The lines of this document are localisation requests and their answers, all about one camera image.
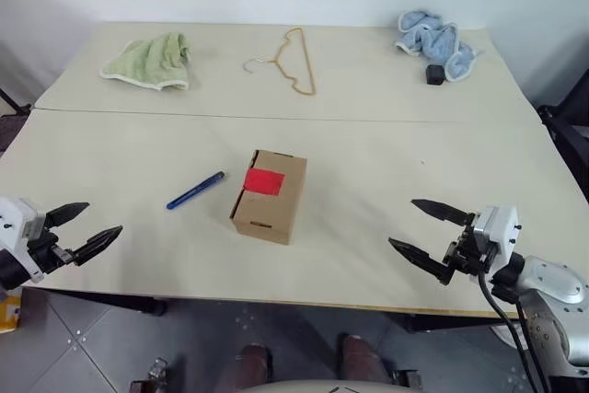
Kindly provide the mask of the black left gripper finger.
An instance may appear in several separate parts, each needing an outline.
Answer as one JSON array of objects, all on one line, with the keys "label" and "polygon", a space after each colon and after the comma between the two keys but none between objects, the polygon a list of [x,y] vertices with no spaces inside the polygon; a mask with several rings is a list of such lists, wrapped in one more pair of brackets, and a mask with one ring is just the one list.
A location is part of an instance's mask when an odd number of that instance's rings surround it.
[{"label": "black left gripper finger", "polygon": [[76,218],[89,206],[88,202],[72,202],[49,211],[45,217],[46,227],[58,227]]},{"label": "black left gripper finger", "polygon": [[123,230],[122,225],[103,230],[91,237],[84,246],[72,252],[72,262],[81,266],[106,250]]}]

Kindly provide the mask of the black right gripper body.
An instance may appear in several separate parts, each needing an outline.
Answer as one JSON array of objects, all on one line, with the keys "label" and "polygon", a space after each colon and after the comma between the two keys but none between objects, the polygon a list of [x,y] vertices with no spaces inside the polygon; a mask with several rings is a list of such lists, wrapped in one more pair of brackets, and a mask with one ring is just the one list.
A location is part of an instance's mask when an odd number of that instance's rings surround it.
[{"label": "black right gripper body", "polygon": [[489,272],[496,258],[496,244],[485,235],[489,213],[474,214],[456,241],[450,243],[443,264],[451,272],[478,276]]}]

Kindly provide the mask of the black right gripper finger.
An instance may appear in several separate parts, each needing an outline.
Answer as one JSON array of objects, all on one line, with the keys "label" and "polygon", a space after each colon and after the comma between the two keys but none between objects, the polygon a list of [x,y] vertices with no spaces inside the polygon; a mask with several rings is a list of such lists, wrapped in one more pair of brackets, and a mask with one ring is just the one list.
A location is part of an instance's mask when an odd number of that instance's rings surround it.
[{"label": "black right gripper finger", "polygon": [[448,285],[454,275],[454,269],[433,260],[430,255],[409,243],[390,237],[389,244],[408,262],[434,276],[439,283]]},{"label": "black right gripper finger", "polygon": [[440,221],[448,221],[459,226],[472,224],[475,215],[461,211],[443,202],[436,202],[427,199],[412,199],[410,201],[417,208]]}]

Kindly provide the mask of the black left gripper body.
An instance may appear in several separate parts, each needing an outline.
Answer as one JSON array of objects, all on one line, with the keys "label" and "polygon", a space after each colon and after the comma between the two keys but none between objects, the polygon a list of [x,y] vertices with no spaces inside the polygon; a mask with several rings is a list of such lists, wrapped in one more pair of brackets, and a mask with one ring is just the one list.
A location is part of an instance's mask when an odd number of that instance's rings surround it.
[{"label": "black left gripper body", "polygon": [[74,252],[61,249],[59,238],[44,227],[37,239],[28,242],[29,255],[44,274],[50,274],[74,261]]}]

